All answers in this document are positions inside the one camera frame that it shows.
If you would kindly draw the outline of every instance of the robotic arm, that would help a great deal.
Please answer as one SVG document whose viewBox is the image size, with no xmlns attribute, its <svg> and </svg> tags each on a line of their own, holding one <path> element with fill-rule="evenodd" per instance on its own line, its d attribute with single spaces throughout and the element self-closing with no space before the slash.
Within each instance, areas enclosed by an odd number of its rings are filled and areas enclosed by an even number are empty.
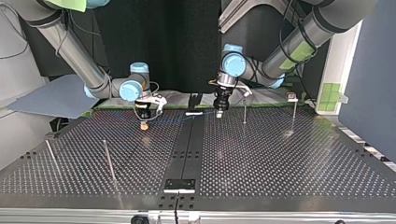
<svg viewBox="0 0 396 224">
<path fill-rule="evenodd" d="M 134 111 L 146 130 L 148 121 L 156 119 L 163 112 L 166 99 L 160 94 L 151 93 L 149 66 L 145 63 L 133 63 L 131 75 L 127 78 L 111 80 L 110 76 L 92 59 L 73 32 L 63 24 L 61 8 L 44 0 L 2 0 L 14 7 L 26 22 L 35 27 L 56 49 L 76 74 L 84 81 L 84 91 L 91 98 L 106 99 L 120 97 L 134 102 Z M 88 0 L 87 7 L 106 5 L 110 0 Z M 151 104 L 158 105 L 154 117 L 151 116 Z"/>
<path fill-rule="evenodd" d="M 279 87 L 285 73 L 312 57 L 315 49 L 320 48 L 333 35 L 355 26 L 374 10 L 377 3 L 377 0 L 304 1 L 313 5 L 312 13 L 300 21 L 298 27 L 283 41 L 284 48 L 279 46 L 265 62 L 255 63 L 242 55 L 242 48 L 233 46 L 230 49 L 226 45 L 224 51 L 229 53 L 222 58 L 218 97 L 214 103 L 220 113 L 228 109 L 224 102 L 228 101 L 232 93 L 230 87 L 235 85 L 238 78 L 257 81 L 268 88 Z"/>
</svg>

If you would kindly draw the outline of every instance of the metal plate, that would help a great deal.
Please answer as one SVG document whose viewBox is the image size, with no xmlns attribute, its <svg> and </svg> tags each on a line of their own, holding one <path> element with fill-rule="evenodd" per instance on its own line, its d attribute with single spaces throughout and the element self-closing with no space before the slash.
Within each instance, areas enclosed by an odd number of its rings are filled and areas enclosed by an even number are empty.
<svg viewBox="0 0 396 224">
<path fill-rule="evenodd" d="M 245 125 L 243 112 L 205 115 L 201 170 L 183 175 L 198 179 L 194 209 L 396 212 L 396 174 L 328 120 L 252 108 Z"/>
<path fill-rule="evenodd" d="M 164 177 L 182 117 L 182 111 L 166 111 L 143 132 L 133 111 L 96 112 L 52 143 L 57 160 L 41 149 L 0 173 L 0 201 L 19 196 L 28 199 L 25 203 L 53 200 L 54 205 L 46 204 L 48 207 L 157 209 L 165 201 Z M 116 182 L 107 165 L 103 140 L 107 140 Z"/>
</svg>

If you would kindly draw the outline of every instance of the black bracket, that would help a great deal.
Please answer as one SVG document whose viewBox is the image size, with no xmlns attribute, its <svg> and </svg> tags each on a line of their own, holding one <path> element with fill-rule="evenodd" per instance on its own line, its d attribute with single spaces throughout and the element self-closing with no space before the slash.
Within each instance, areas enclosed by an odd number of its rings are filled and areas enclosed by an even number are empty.
<svg viewBox="0 0 396 224">
<path fill-rule="evenodd" d="M 167 179 L 164 193 L 195 193 L 195 179 Z"/>
<path fill-rule="evenodd" d="M 187 108 L 186 115 L 193 116 L 193 115 L 201 115 L 203 112 L 199 111 L 196 106 L 198 106 L 204 95 L 202 93 L 198 94 L 191 94 L 189 99 L 189 107 Z"/>
</svg>

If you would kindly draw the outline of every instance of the thin metal rod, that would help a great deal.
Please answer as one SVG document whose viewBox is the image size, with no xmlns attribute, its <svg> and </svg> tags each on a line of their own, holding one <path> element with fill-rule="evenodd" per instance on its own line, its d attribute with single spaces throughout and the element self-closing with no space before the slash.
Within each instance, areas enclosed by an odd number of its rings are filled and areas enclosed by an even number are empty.
<svg viewBox="0 0 396 224">
<path fill-rule="evenodd" d="M 108 162 L 108 167 L 110 168 L 110 172 L 111 172 L 111 176 L 113 177 L 113 180 L 116 181 L 116 174 L 114 173 L 114 169 L 113 169 L 113 162 L 111 161 L 111 157 L 110 157 L 110 151 L 108 150 L 108 146 L 107 146 L 107 141 L 103 140 L 103 146 L 105 148 L 105 152 L 106 152 L 106 156 L 107 156 L 107 162 Z"/>
<path fill-rule="evenodd" d="M 248 111 L 248 106 L 247 106 L 247 98 L 244 98 L 244 108 L 245 108 L 245 112 L 244 112 L 244 124 L 247 123 L 247 111 Z"/>
<path fill-rule="evenodd" d="M 293 111 L 293 119 L 296 118 L 296 112 L 297 112 L 297 101 L 294 103 L 294 111 Z"/>
<path fill-rule="evenodd" d="M 53 154 L 52 151 L 52 146 L 50 145 L 50 141 L 48 139 L 46 140 L 46 144 L 47 144 L 47 148 L 49 149 L 50 156 L 52 157 L 53 160 L 56 160 L 55 154 Z"/>
</svg>

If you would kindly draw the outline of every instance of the small cylindrical object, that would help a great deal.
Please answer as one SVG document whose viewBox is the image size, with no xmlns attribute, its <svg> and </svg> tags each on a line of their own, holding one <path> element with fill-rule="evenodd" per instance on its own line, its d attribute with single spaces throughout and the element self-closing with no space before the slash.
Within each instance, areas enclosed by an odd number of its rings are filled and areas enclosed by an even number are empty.
<svg viewBox="0 0 396 224">
<path fill-rule="evenodd" d="M 49 149 L 50 156 L 52 157 L 53 160 L 56 160 L 55 154 L 53 154 L 53 151 L 52 151 L 52 146 L 50 145 L 50 140 L 47 139 L 46 144 L 47 144 L 47 148 Z"/>
</svg>

